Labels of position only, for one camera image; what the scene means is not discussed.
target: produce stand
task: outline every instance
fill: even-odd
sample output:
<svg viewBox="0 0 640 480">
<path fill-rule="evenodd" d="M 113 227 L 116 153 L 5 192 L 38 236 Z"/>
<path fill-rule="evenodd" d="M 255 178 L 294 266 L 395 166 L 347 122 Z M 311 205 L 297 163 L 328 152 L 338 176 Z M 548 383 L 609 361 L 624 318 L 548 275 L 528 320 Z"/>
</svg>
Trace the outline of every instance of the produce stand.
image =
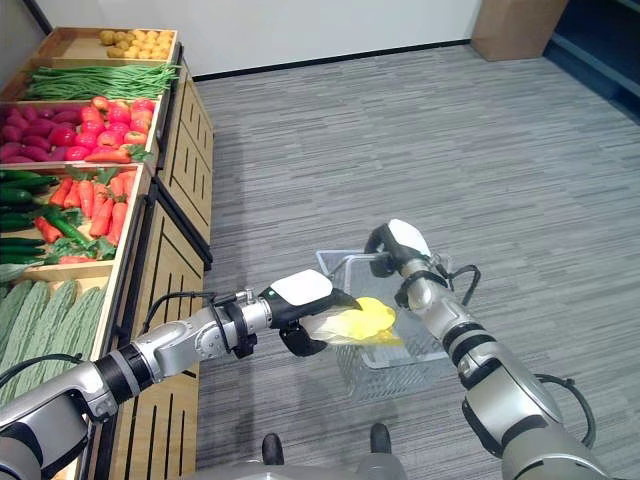
<svg viewBox="0 0 640 480">
<path fill-rule="evenodd" d="M 29 73 L 39 66 L 74 68 L 92 65 L 151 64 L 157 60 L 108 58 L 96 42 L 102 29 L 57 28 L 25 66 L 0 91 L 0 111 L 36 109 L 88 101 L 24 101 Z M 124 345 L 140 332 L 151 304 L 170 291 L 202 290 L 211 264 L 211 194 L 213 124 L 188 67 L 177 32 L 166 63 L 178 64 L 179 78 L 154 99 L 155 108 L 144 148 L 144 163 L 33 162 L 0 163 L 0 170 L 28 170 L 63 178 L 66 167 L 79 171 L 117 167 L 135 171 L 120 241 L 113 260 L 31 267 L 14 281 L 44 280 L 52 293 L 75 280 L 79 293 L 97 286 L 105 299 L 96 326 L 90 359 Z M 79 229 L 86 232 L 88 226 Z M 40 238 L 35 229 L 2 233 L 2 237 Z M 156 313 L 152 327 L 189 316 L 200 300 L 174 299 Z M 56 478 L 126 479 L 177 477 L 195 469 L 198 368 L 155 385 L 121 406 L 117 417 L 91 427 L 81 457 Z"/>
</svg>

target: potato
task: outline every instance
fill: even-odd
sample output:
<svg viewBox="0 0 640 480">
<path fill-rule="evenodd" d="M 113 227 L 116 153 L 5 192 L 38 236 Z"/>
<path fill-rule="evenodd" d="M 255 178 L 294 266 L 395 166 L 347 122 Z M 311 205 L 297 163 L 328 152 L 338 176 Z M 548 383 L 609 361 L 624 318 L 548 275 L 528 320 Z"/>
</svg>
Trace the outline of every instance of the potato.
<svg viewBox="0 0 640 480">
<path fill-rule="evenodd" d="M 109 58 L 123 58 L 124 50 L 118 47 L 109 47 L 107 48 L 107 57 Z"/>
<path fill-rule="evenodd" d="M 113 45 L 113 42 L 114 42 L 113 37 L 115 35 L 113 30 L 102 30 L 99 35 L 100 35 L 100 42 L 103 45 Z"/>
</svg>

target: white wall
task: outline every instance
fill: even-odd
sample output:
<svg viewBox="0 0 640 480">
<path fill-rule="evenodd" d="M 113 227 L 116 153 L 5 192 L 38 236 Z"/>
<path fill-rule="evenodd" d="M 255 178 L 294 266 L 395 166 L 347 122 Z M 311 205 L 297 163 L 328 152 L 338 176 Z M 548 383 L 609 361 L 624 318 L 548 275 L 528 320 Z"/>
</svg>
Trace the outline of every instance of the white wall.
<svg viewBox="0 0 640 480">
<path fill-rule="evenodd" d="M 481 0 L 38 3 L 54 26 L 178 29 L 198 75 L 470 38 Z"/>
<path fill-rule="evenodd" d="M 43 38 L 22 0 L 0 0 L 0 85 L 26 62 Z"/>
</svg>

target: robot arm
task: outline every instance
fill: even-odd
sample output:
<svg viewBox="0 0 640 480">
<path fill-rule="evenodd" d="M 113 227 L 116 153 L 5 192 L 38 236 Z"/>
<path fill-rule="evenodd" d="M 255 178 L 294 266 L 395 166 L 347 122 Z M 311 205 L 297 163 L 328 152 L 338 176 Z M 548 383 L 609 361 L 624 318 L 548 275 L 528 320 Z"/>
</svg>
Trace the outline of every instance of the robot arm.
<svg viewBox="0 0 640 480">
<path fill-rule="evenodd" d="M 0 479 L 52 477 L 85 447 L 83 415 L 104 422 L 123 402 L 195 362 L 249 355 L 261 330 L 280 330 L 297 355 L 317 353 L 326 344 L 311 340 L 298 319 L 333 306 L 360 308 L 326 277 L 306 270 L 274 282 L 255 299 L 248 291 L 226 297 L 66 371 L 0 410 Z"/>
<path fill-rule="evenodd" d="M 446 288 L 420 232 L 400 220 L 374 230 L 366 253 L 387 252 L 374 275 L 405 279 L 396 299 L 440 341 L 467 390 L 464 416 L 505 480 L 610 478 L 591 451 L 562 426 L 551 395 L 509 349 L 476 322 Z"/>
</svg>

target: cardboard box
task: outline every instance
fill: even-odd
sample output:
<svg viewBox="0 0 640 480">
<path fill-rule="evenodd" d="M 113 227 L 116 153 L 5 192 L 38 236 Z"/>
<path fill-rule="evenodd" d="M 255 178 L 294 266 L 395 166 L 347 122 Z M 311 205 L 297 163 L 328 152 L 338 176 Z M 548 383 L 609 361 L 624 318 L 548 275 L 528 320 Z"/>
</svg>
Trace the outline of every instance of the cardboard box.
<svg viewBox="0 0 640 480">
<path fill-rule="evenodd" d="M 568 0 L 484 0 L 471 46 L 487 60 L 542 55 Z"/>
</svg>

